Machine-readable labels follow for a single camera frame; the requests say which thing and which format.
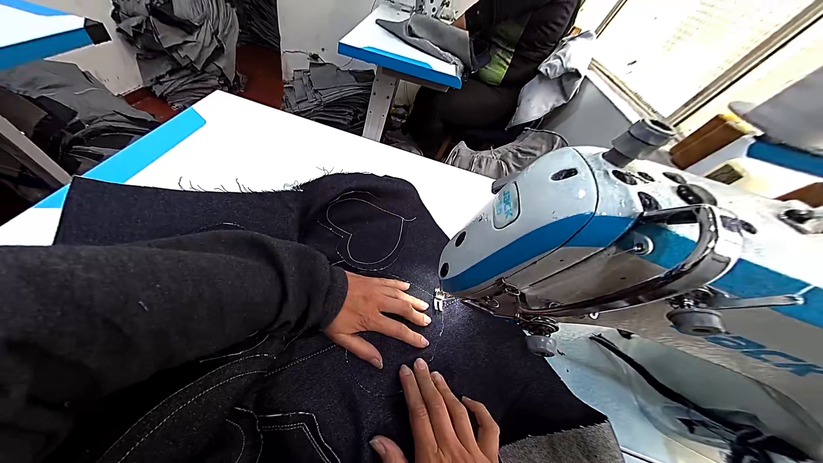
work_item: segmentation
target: blue stripe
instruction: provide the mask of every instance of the blue stripe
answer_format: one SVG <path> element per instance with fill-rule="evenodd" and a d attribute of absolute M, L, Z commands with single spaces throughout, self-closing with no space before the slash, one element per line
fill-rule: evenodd
<path fill-rule="evenodd" d="M 206 120 L 194 110 L 188 108 L 157 129 L 144 135 L 136 142 L 114 154 L 109 159 L 83 174 L 87 179 L 103 180 L 113 183 L 125 183 L 139 171 L 166 154 L 171 148 L 195 133 Z M 68 185 L 52 193 L 46 199 L 35 204 L 35 208 L 61 208 L 66 200 Z"/>
<path fill-rule="evenodd" d="M 652 239 L 654 251 L 644 256 L 666 269 L 682 262 L 695 248 L 695 242 L 656 225 L 637 228 Z M 794 294 L 809 286 L 802 280 L 775 272 L 745 259 L 740 259 L 727 274 L 712 283 L 713 287 L 737 297 L 763 297 Z M 814 288 L 803 294 L 806 303 L 801 306 L 772 307 L 785 316 L 823 328 L 823 289 Z"/>
<path fill-rule="evenodd" d="M 582 213 L 548 223 L 512 241 L 460 274 L 443 280 L 446 292 L 465 291 L 562 245 L 606 247 L 634 223 L 628 217 Z"/>
<path fill-rule="evenodd" d="M 41 7 L 40 5 L 35 5 L 34 3 L 23 2 L 23 0 L 0 0 L 0 5 L 6 5 L 7 7 L 12 7 L 23 12 L 34 13 L 35 15 L 41 16 L 68 16 L 68 13 L 64 13 L 53 8 Z"/>
<path fill-rule="evenodd" d="M 55 54 L 64 53 L 91 45 L 86 29 L 69 30 L 60 34 L 20 42 L 0 48 L 0 69 L 11 69 L 29 61 L 48 58 Z"/>
<path fill-rule="evenodd" d="M 449 87 L 460 88 L 463 82 L 459 76 L 453 76 L 444 72 L 435 71 L 430 64 L 423 63 L 416 59 L 407 58 L 400 54 L 390 53 L 375 47 L 357 48 L 347 44 L 337 44 L 337 52 L 339 54 L 366 61 L 367 63 L 377 64 L 393 71 L 402 72 L 413 77 L 447 85 Z"/>
<path fill-rule="evenodd" d="M 823 176 L 823 157 L 784 145 L 760 140 L 749 146 L 748 157 L 759 159 L 793 171 Z"/>

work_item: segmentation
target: dark denim fabric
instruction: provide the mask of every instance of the dark denim fabric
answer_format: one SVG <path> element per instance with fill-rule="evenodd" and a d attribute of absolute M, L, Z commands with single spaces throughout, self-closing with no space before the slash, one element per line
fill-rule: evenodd
<path fill-rule="evenodd" d="M 365 174 L 327 175 L 298 191 L 265 194 L 75 179 L 57 241 L 113 244 L 212 227 L 297 240 L 349 271 L 409 281 L 409 293 L 429 303 L 439 284 L 439 254 L 448 242 L 412 185 Z M 383 370 L 322 334 L 252 337 L 174 381 L 153 383 L 153 391 L 169 391 L 170 399 L 133 406 L 148 413 L 131 413 L 132 421 L 120 419 L 112 427 L 117 432 L 108 431 L 109 438 L 122 437 L 102 461 L 378 461 L 368 444 L 375 434 L 394 439 L 412 460 L 398 369 L 417 357 L 441 372 L 458 396 L 486 405 L 501 426 L 501 443 L 606 421 L 528 351 L 516 324 L 458 300 L 428 314 L 430 326 L 412 326 L 431 342 L 425 349 L 381 334 L 362 335 L 383 354 Z M 204 368 L 208 373 L 200 376 Z M 187 384 L 182 377 L 200 379 L 179 389 Z M 118 415 L 117 407 L 140 395 L 141 387 L 115 401 L 96 427 Z"/>

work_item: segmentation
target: fingernail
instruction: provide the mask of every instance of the fingernail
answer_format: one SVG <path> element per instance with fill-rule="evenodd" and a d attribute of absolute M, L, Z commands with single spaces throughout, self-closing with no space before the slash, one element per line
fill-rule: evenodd
<path fill-rule="evenodd" d="M 373 448 L 378 455 L 383 456 L 386 454 L 386 447 L 384 447 L 383 443 L 379 439 L 370 440 L 369 445 L 371 445 L 371 448 Z"/>

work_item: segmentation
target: seated worker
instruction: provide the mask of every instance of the seated worker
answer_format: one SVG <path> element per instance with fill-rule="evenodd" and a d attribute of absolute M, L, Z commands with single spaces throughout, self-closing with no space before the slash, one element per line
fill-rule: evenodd
<path fill-rule="evenodd" d="M 579 0 L 480 0 L 453 26 L 489 42 L 491 62 L 462 88 L 422 87 L 403 133 L 434 158 L 455 129 L 504 129 L 520 89 L 568 34 L 578 9 Z"/>

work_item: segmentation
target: metal table leg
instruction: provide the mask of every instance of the metal table leg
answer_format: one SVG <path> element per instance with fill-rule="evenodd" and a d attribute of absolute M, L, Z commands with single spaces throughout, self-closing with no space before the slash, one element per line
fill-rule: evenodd
<path fill-rule="evenodd" d="M 363 136 L 380 141 L 383 127 L 386 125 L 388 110 L 392 107 L 394 94 L 398 90 L 398 79 L 386 74 L 381 66 L 377 67 L 374 75 L 374 84 L 371 87 L 369 98 L 369 112 L 366 113 Z"/>

